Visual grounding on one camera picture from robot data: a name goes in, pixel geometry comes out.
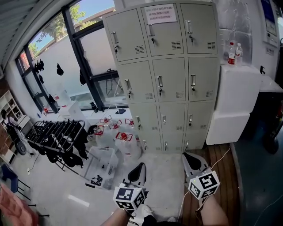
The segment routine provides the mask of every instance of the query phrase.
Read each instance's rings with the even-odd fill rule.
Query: white cabinet
[[[162,151],[161,139],[159,133],[140,132],[138,134],[144,152]]]
[[[183,133],[163,133],[164,152],[182,152]]]
[[[148,61],[120,65],[119,76],[129,103],[155,101]]]
[[[153,60],[159,102],[185,100],[184,58]]]
[[[181,4],[188,53],[217,54],[217,35],[211,5]]]
[[[190,102],[187,113],[187,131],[205,131],[213,106],[213,102]]]
[[[129,108],[134,120],[135,129],[137,129],[138,132],[159,133],[160,130],[155,104],[130,104]]]
[[[151,24],[150,21],[147,21],[145,8],[141,8],[152,56],[184,53],[178,12],[176,5],[173,4],[173,6],[177,21],[156,24]]]
[[[216,96],[217,58],[189,58],[189,101],[212,100]]]
[[[184,139],[184,150],[202,149],[206,139],[206,132],[186,133]]]
[[[147,57],[136,9],[106,17],[105,21],[117,61]]]
[[[185,104],[167,102],[160,103],[162,132],[181,132],[184,130]]]

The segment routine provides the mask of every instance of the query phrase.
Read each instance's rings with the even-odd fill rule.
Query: wooden floor
[[[229,149],[228,144],[208,146],[202,150],[192,150],[191,153],[204,157],[210,166],[222,158]],[[227,214],[229,226],[239,225],[240,201],[238,192],[237,174],[231,150],[213,168],[220,180],[220,187],[215,193],[215,198]],[[187,194],[183,205],[182,224],[185,226],[200,226],[195,215],[198,201],[191,193]]]

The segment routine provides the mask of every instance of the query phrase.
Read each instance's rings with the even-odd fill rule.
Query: sneaker
[[[142,213],[143,217],[147,217],[148,215],[152,215],[153,216],[152,210],[147,205],[142,205],[141,213]]]
[[[170,217],[167,221],[169,221],[169,222],[177,222],[175,217]]]

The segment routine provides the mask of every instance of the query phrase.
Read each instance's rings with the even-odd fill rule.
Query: pink fabric
[[[14,226],[37,226],[38,215],[5,184],[0,185],[0,209],[4,216],[9,218]]]

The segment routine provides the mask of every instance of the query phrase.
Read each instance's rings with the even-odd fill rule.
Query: chair
[[[3,164],[1,166],[2,168],[2,173],[3,173],[3,177],[2,177],[2,180],[3,181],[6,181],[7,178],[9,178],[11,180],[11,191],[13,193],[16,193],[16,192],[19,192],[21,195],[23,195],[24,197],[26,197],[23,193],[21,193],[19,191],[22,190],[24,191],[22,188],[19,187],[19,182],[21,182],[23,185],[25,185],[26,187],[30,188],[29,186],[27,186],[25,183],[23,183],[22,181],[20,181],[18,179],[18,176],[17,174],[15,174],[6,164]]]

